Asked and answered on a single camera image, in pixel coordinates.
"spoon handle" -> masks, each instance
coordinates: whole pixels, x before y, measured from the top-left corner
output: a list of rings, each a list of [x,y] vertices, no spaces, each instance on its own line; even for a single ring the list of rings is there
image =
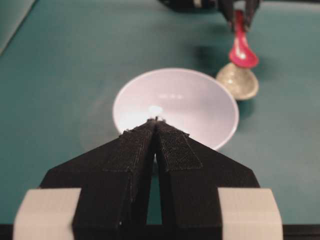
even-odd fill
[[[235,36],[229,59],[243,68],[253,68],[259,63],[256,54],[250,49],[244,28],[244,14],[242,10],[235,11]]]

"green table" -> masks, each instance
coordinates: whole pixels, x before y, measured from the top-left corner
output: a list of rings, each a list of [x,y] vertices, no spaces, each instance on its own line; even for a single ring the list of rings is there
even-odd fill
[[[320,223],[320,4],[264,2],[248,34],[256,98],[220,151],[272,188],[285,224]],[[181,67],[215,76],[233,43],[221,14],[156,0],[38,0],[0,57],[0,223],[46,171],[117,137],[131,78]],[[161,223],[158,179],[148,222]]]

